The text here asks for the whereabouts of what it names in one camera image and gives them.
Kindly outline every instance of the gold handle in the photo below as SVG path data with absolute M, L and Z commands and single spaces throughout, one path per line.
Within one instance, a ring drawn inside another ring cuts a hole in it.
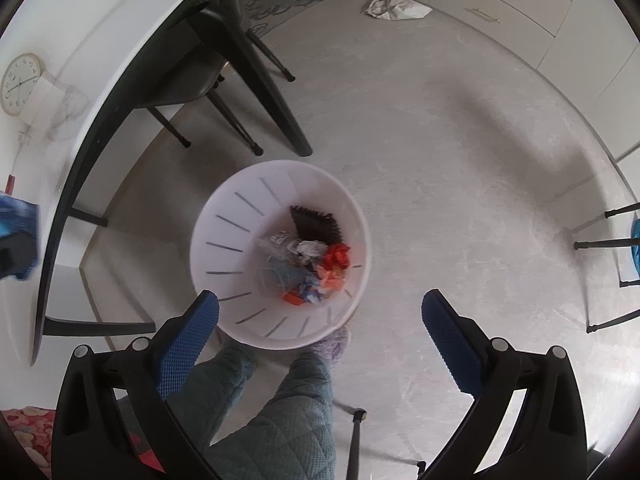
M 465 9 L 465 10 L 471 13 L 478 14 L 483 20 L 487 22 L 500 23 L 500 20 L 498 18 L 494 18 L 493 16 L 487 14 L 480 7 L 474 7 L 473 9 Z

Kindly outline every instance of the blue gripper pad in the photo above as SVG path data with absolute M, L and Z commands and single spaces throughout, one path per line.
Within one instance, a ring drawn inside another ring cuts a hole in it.
M 167 325 L 175 320 L 182 326 L 175 326 L 177 334 L 159 359 L 158 393 L 162 399 L 182 388 L 218 324 L 219 312 L 220 305 L 216 295 L 204 290 L 182 317 L 170 319 L 165 323 Z
M 459 390 L 477 399 L 484 389 L 482 354 L 489 343 L 480 327 L 460 317 L 437 289 L 422 298 L 422 322 Z

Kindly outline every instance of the black metal leg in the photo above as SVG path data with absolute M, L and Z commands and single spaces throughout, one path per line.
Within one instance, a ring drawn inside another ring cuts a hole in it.
M 147 107 L 147 110 L 151 112 L 151 115 L 153 115 L 153 117 L 155 117 L 156 120 L 158 120 L 158 122 L 162 124 L 162 126 L 169 130 L 173 134 L 173 136 L 180 141 L 181 145 L 183 145 L 185 148 L 191 146 L 191 141 L 181 136 L 180 132 L 176 130 L 175 127 L 167 120 L 167 118 L 160 113 L 160 110 L 158 110 L 155 106 L 149 106 Z
M 620 213 L 631 213 L 632 211 L 637 211 L 640 209 L 640 202 L 636 202 L 635 204 L 628 205 L 626 207 L 621 207 L 620 209 L 612 209 L 611 211 L 604 212 L 604 218 L 609 218 L 611 216 L 619 215 Z
M 150 323 L 102 323 L 95 321 L 70 321 L 45 316 L 43 335 L 59 336 L 108 336 L 150 334 L 156 324 Z
M 71 211 L 69 212 L 69 216 L 71 216 L 72 218 L 77 218 L 78 220 L 82 220 L 83 222 L 87 222 L 89 224 L 97 225 L 100 227 L 107 227 L 109 225 L 109 221 L 106 218 L 92 215 L 91 213 L 85 213 L 84 211 L 80 211 L 75 207 L 71 208 Z
M 293 76 L 291 74 L 291 72 L 289 72 L 289 70 L 287 70 L 287 67 L 285 67 L 282 62 L 275 56 L 275 54 L 269 49 L 268 46 L 266 46 L 262 40 L 260 38 L 258 38 L 258 36 L 255 35 L 255 32 L 252 31 L 251 29 L 249 29 L 246 32 L 247 37 L 249 38 L 249 40 L 256 46 L 258 47 L 258 49 L 260 50 L 261 53 L 263 53 L 268 59 L 269 61 L 271 61 L 275 66 L 278 67 L 278 70 L 280 70 L 282 72 L 282 75 L 285 77 L 285 79 L 287 81 L 289 81 L 290 83 L 293 83 L 296 78 L 295 76 Z
M 236 69 L 289 139 L 296 153 L 300 156 L 311 155 L 313 150 L 300 125 L 239 26 L 229 23 L 220 13 L 208 7 L 188 17 L 188 21 L 202 42 Z
M 242 123 L 222 100 L 222 97 L 220 97 L 214 90 L 211 89 L 207 92 L 207 98 L 218 109 L 218 111 L 222 114 L 226 121 L 231 124 L 232 128 L 236 132 L 238 132 L 238 135 L 240 135 L 240 137 L 244 139 L 244 142 L 249 145 L 249 148 L 251 148 L 251 151 L 254 152 L 254 155 L 262 155 L 264 153 L 264 150 L 260 146 L 258 146 L 258 143 L 255 142 L 255 140 L 251 138 L 251 135 L 249 135 L 248 131 L 244 129 L 244 126 L 242 126 Z
M 575 242 L 574 249 L 591 249 L 596 247 L 637 247 L 640 238 L 619 238 L 618 240 L 599 240 L 597 242 Z
M 634 310 L 629 314 L 625 314 L 624 316 L 614 318 L 611 321 L 607 321 L 606 323 L 602 323 L 600 325 L 589 325 L 587 327 L 587 334 L 590 334 L 591 332 L 596 332 L 597 330 L 600 330 L 602 328 L 609 328 L 610 326 L 616 326 L 616 325 L 625 323 L 627 321 L 635 319 L 636 317 L 640 317 L 640 309 Z
M 347 480 L 358 480 L 360 471 L 360 423 L 367 418 L 367 412 L 358 408 L 353 414 L 353 434 L 349 448 L 349 463 L 347 464 Z

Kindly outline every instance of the person's leg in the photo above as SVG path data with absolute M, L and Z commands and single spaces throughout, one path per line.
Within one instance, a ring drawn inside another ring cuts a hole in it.
M 167 397 L 167 403 L 198 450 L 210 446 L 254 369 L 251 347 L 230 340 L 213 359 L 195 365 L 180 391 Z M 141 439 L 136 450 L 148 450 L 128 397 L 118 404 L 127 430 Z
M 304 352 L 260 413 L 204 456 L 225 480 L 334 480 L 332 401 L 327 362 Z

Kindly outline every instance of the floor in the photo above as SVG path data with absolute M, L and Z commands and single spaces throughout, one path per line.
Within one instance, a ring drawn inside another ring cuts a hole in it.
M 574 251 L 575 240 L 625 237 L 633 202 L 590 128 L 543 78 L 508 51 L 437 11 L 423 20 L 364 16 L 368 0 L 325 0 L 272 30 L 266 43 L 298 77 L 274 76 L 314 147 L 306 159 L 339 178 L 364 209 L 374 239 L 370 283 L 334 370 L 337 476 L 351 419 L 362 406 L 363 478 L 412 478 L 462 420 L 460 394 L 420 323 L 439 288 L 489 337 L 514 347 L 568 351 L 588 443 L 615 446 L 640 404 L 640 319 L 585 333 L 640 307 L 627 250 Z M 220 93 L 265 149 L 296 158 L 232 72 Z M 174 118 L 194 143 L 166 132 L 110 206 L 82 270 L 104 320 L 180 314 L 194 298 L 190 233 L 210 193 L 258 162 L 205 100 Z M 121 347 L 126 339 L 113 341 Z M 216 342 L 206 355 L 215 352 Z M 290 355 L 265 353 L 224 436 L 273 394 Z M 504 445 L 521 396 L 484 464 Z

